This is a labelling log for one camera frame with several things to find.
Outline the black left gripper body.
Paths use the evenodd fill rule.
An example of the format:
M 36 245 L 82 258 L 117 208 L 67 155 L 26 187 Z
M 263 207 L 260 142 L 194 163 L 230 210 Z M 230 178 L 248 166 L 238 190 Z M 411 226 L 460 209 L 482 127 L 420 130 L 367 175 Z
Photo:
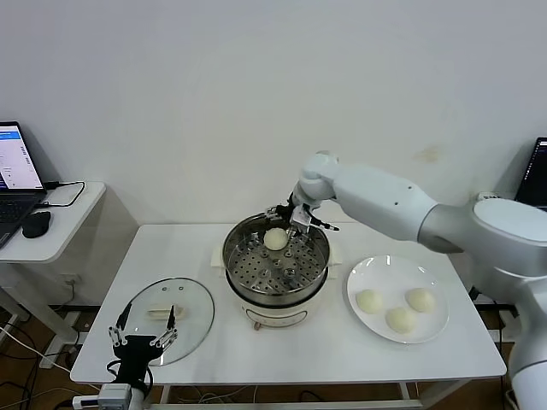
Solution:
M 115 382 L 119 384 L 142 384 L 149 364 L 156 359 L 156 337 L 145 335 L 126 336 L 126 343 L 114 347 L 115 357 L 120 361 Z

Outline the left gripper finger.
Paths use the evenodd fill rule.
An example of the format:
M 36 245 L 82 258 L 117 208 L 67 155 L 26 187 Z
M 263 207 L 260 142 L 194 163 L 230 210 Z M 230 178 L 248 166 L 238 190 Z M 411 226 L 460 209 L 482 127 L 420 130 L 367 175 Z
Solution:
M 178 331 L 175 327 L 175 323 L 176 323 L 176 306 L 172 305 L 168 315 L 166 330 L 160 336 L 158 336 L 153 342 L 153 345 L 155 347 L 167 349 L 174 343 L 174 341 L 178 337 Z
M 129 315 L 129 305 L 119 314 L 114 325 L 109 327 L 109 337 L 114 346 L 120 346 L 122 343 L 122 333 L 125 330 L 126 322 Z

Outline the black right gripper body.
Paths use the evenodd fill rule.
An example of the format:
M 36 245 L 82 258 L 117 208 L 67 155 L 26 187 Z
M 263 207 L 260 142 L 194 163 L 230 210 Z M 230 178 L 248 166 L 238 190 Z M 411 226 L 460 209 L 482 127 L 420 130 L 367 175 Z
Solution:
M 302 192 L 292 192 L 288 199 L 289 214 L 310 214 L 319 207 L 319 201 Z

